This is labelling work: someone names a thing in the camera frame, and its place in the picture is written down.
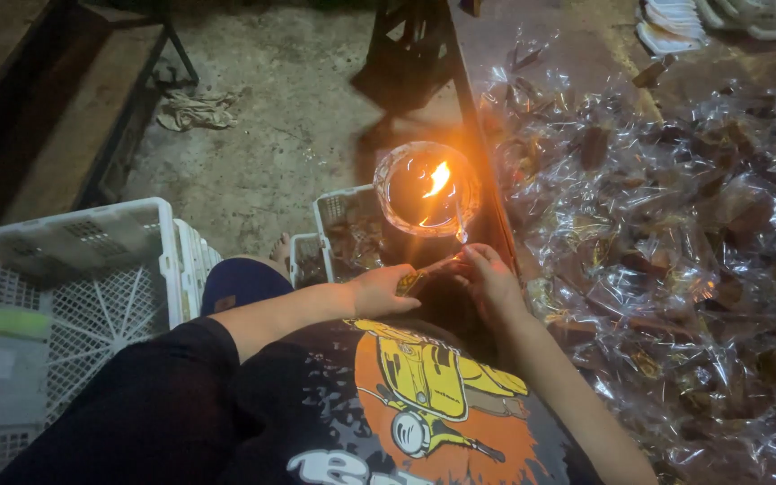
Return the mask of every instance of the plastic basket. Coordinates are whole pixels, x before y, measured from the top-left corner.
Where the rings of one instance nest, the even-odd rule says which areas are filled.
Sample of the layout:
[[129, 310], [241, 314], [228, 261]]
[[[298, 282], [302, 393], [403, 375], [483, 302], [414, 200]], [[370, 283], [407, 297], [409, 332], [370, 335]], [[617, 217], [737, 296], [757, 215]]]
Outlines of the plastic basket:
[[[292, 287], [296, 290], [316, 283], [325, 283], [328, 281], [326, 273], [326, 260], [322, 253], [322, 238], [319, 234], [311, 232], [309, 234], [296, 234], [290, 239], [290, 257], [289, 272], [292, 279]], [[304, 274], [304, 264], [307, 260], [316, 260], [322, 274], [312, 281], [307, 281], [307, 274]]]
[[182, 322], [199, 316], [209, 271], [221, 261], [220, 254], [181, 219], [173, 219], [181, 256]]
[[340, 280], [336, 271], [331, 241], [327, 228], [346, 223], [351, 218], [351, 212], [361, 211], [364, 215], [382, 217], [382, 208], [372, 184], [360, 185], [326, 193], [313, 203], [313, 212], [317, 218], [319, 237], [322, 240], [322, 256], [325, 259], [325, 272], [329, 282]]
[[161, 198], [0, 227], [0, 470], [124, 346], [184, 319]]

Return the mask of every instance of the clear plastic bag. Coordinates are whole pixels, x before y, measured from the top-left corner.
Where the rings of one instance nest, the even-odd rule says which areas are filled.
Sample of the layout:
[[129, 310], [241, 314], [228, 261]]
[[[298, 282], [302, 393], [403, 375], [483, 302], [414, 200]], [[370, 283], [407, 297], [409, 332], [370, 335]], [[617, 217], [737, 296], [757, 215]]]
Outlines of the clear plastic bag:
[[492, 72], [481, 108], [541, 268], [535, 314], [661, 482], [776, 483], [776, 91], [721, 82], [652, 123], [622, 79]]

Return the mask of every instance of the person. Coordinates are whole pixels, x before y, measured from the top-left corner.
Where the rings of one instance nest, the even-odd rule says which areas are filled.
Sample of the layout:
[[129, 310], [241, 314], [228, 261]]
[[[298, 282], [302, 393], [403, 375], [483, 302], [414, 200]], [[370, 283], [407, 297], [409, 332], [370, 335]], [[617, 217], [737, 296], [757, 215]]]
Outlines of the person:
[[516, 375], [388, 318], [411, 266], [293, 291], [288, 255], [218, 264], [202, 316], [119, 352], [0, 485], [657, 483], [489, 246], [457, 278]]

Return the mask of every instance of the graphic t-shirt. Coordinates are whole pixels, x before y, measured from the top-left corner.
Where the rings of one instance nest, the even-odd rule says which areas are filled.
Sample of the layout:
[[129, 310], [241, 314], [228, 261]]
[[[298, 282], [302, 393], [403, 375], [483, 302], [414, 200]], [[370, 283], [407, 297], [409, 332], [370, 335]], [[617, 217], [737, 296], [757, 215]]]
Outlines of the graphic t-shirt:
[[241, 366], [231, 337], [209, 318], [128, 347], [0, 482], [26, 477], [600, 482], [522, 380], [432, 336], [363, 319], [310, 325]]

